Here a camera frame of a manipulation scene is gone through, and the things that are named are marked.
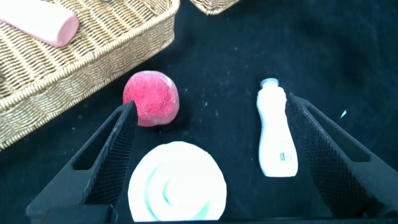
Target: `barcode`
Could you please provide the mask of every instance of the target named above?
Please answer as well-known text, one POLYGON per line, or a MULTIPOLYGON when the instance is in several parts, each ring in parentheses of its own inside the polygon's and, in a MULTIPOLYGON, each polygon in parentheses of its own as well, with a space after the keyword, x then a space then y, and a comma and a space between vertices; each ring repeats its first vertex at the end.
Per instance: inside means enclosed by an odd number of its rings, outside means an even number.
POLYGON ((281 161, 291 161, 292 160, 292 155, 284 153, 284 152, 281 152, 279 154, 279 157, 280 157, 281 161))

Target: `black tablecloth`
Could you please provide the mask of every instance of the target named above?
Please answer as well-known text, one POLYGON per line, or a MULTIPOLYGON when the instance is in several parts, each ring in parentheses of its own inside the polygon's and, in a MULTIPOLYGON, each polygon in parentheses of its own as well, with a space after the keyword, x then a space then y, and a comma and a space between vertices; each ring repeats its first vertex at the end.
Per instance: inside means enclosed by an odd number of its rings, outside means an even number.
POLYGON ((0 153, 0 223, 29 221, 25 207, 122 103, 139 70, 173 79, 181 106, 172 124, 141 128, 134 150, 186 141, 208 151, 228 185, 222 219, 329 217, 305 166, 289 179, 261 174, 259 81, 277 76, 398 170, 397 11, 387 0, 243 0, 206 17, 182 0, 170 47, 0 153))

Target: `pink soap bar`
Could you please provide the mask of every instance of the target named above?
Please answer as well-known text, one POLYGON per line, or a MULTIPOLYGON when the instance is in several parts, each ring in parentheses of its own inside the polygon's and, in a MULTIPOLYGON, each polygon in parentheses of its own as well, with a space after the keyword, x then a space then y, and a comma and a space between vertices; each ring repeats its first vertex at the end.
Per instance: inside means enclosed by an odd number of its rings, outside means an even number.
POLYGON ((0 0, 0 22, 56 47, 67 45, 79 28, 71 10, 41 0, 0 0))

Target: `bottle cap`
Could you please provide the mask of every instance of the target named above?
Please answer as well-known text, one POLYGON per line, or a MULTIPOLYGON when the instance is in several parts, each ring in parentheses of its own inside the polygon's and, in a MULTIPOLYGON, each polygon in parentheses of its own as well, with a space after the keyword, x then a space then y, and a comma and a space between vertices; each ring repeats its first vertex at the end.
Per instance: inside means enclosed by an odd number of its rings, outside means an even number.
POLYGON ((279 81, 276 78, 266 78, 265 80, 260 82, 261 88, 265 86, 279 86, 279 81))

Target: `white plastic bottle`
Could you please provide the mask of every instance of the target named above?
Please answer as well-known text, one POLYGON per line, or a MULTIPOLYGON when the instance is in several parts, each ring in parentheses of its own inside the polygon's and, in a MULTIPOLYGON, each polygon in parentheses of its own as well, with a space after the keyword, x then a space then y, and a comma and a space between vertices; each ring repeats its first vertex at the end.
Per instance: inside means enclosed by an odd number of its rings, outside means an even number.
POLYGON ((261 118, 259 161, 267 177, 294 177, 299 168, 297 153, 287 125, 286 94, 275 78, 261 82, 257 108, 261 118))

